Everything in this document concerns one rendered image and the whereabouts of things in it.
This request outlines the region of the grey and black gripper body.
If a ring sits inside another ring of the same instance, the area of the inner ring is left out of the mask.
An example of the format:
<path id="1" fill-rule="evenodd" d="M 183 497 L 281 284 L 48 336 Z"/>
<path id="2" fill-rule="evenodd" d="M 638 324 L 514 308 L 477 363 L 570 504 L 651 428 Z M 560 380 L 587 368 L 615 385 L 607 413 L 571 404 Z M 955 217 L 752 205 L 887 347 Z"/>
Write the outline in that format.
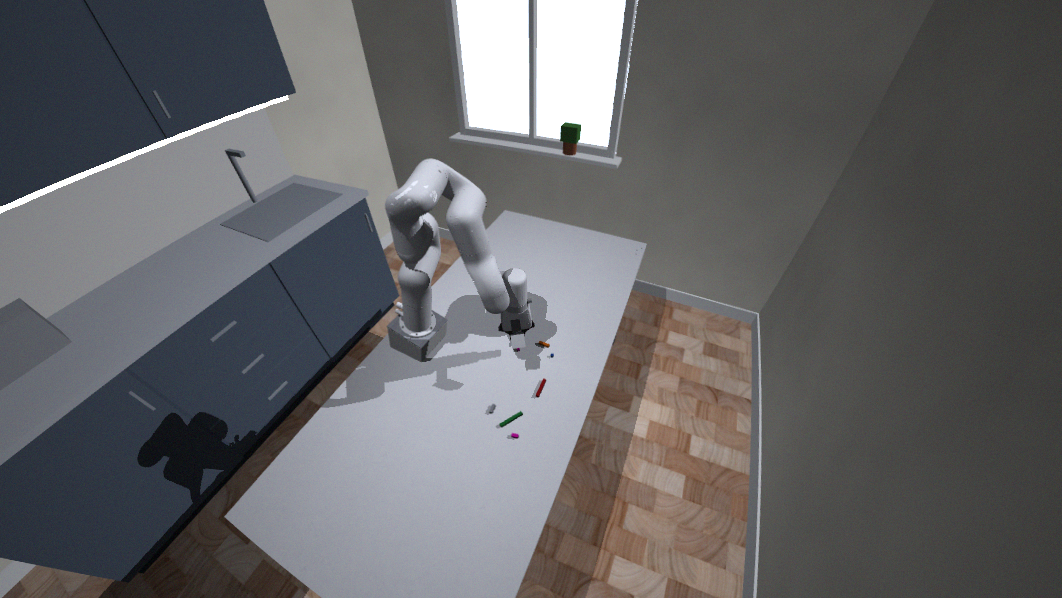
<path id="1" fill-rule="evenodd" d="M 529 303 L 527 308 L 521 313 L 514 314 L 508 311 L 502 312 L 501 313 L 502 329 L 504 331 L 512 331 L 510 320 L 518 320 L 518 319 L 520 319 L 521 330 L 528 329 L 532 326 L 531 310 Z"/>

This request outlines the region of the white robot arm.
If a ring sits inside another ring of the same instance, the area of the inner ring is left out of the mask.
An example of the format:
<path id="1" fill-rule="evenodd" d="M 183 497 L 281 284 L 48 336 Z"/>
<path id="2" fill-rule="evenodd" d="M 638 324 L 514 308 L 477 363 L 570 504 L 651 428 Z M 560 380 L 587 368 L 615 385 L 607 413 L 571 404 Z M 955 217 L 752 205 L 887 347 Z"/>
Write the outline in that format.
<path id="1" fill-rule="evenodd" d="M 492 314 L 516 314 L 532 302 L 527 297 L 526 273 L 518 268 L 498 268 L 482 221 L 486 197 L 448 165 L 426 159 L 400 189 L 386 199 L 394 245 L 404 261 L 398 273 L 402 303 L 396 304 L 402 311 L 395 312 L 401 314 L 402 334 L 415 338 L 431 334 L 436 325 L 431 281 L 441 245 L 436 220 L 428 212 L 441 195 L 452 201 L 446 213 L 447 225 L 485 309 Z"/>

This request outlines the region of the green rod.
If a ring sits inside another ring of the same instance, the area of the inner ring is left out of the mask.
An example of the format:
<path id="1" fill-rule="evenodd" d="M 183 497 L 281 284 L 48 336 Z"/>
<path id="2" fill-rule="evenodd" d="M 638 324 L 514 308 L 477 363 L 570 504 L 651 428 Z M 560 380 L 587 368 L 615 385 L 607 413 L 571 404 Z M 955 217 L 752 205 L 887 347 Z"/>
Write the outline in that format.
<path id="1" fill-rule="evenodd" d="M 521 411 L 520 411 L 520 412 L 518 412 L 517 414 L 513 415 L 512 417 L 510 417 L 510 418 L 507 418 L 507 420 L 506 420 L 506 421 L 503 421 L 502 423 L 500 423 L 500 427 L 501 427 L 501 428 L 502 428 L 502 427 L 504 427 L 504 426 L 506 426 L 506 425 L 507 425 L 508 423 L 510 423 L 510 422 L 512 422 L 513 420 L 515 420 L 515 418 L 518 418 L 518 417 L 520 417 L 520 416 L 523 416 L 523 412 L 521 412 Z"/>

